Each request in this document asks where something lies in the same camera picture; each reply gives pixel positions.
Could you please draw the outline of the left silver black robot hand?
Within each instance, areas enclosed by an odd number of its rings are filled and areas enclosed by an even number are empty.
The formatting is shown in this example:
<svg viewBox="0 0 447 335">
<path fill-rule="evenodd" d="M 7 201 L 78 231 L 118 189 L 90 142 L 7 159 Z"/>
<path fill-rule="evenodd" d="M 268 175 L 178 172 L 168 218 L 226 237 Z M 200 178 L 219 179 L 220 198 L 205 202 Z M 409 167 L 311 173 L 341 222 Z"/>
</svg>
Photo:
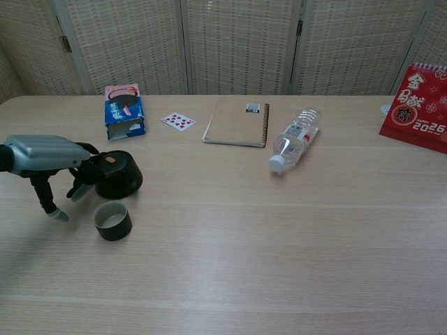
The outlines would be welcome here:
<svg viewBox="0 0 447 335">
<path fill-rule="evenodd" d="M 49 178 L 68 170 L 74 182 L 67 197 L 76 201 L 103 177 L 99 158 L 93 145 L 57 135 L 9 135 L 1 144 L 1 171 L 29 179 L 44 212 L 62 222 L 68 216 L 53 202 Z"/>
</svg>

